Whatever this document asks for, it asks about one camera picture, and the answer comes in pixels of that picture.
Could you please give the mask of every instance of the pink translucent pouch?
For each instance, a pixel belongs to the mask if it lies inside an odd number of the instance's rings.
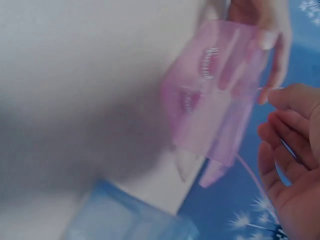
[[[264,60],[256,30],[206,21],[163,80],[173,144],[210,159],[203,187],[233,165],[249,121]]]

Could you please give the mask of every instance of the white surface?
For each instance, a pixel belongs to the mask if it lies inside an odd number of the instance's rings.
[[[204,6],[0,0],[1,240],[57,240],[99,177],[178,210],[159,84]]]

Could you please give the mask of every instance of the plastic packaging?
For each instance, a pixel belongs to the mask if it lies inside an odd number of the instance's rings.
[[[196,240],[188,219],[171,216],[99,181],[63,240]]]
[[[233,165],[243,138],[264,61],[256,31],[254,26],[206,21],[163,80],[173,144],[210,159],[200,180],[203,187]]]

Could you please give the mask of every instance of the palm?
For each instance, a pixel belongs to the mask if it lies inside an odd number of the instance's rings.
[[[268,143],[260,146],[259,168],[280,223],[291,240],[313,240],[320,232],[314,232],[320,226],[320,168],[312,151],[315,148],[309,142],[310,126],[307,119],[295,112],[277,111],[258,130],[262,140]],[[291,182],[290,186],[282,183],[275,162]]]
[[[319,169],[302,176],[282,193],[286,201],[282,205],[278,203],[276,209],[283,229],[292,236],[291,240],[296,236],[301,236],[296,239],[315,239],[307,236],[311,230],[319,228],[320,222],[316,221],[320,216],[319,193]]]

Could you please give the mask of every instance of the blue fabric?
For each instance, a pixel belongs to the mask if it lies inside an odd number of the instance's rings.
[[[293,45],[288,74],[284,83],[306,83],[320,87],[320,3],[290,0]],[[261,84],[271,69],[269,63]],[[260,180],[257,153],[260,139],[257,127],[274,109],[256,105],[239,155]],[[283,231],[272,216],[270,203],[261,195],[249,172],[240,161],[213,186],[204,189],[198,181],[191,188],[179,213],[187,215],[197,226],[200,240],[272,240],[281,239]]]

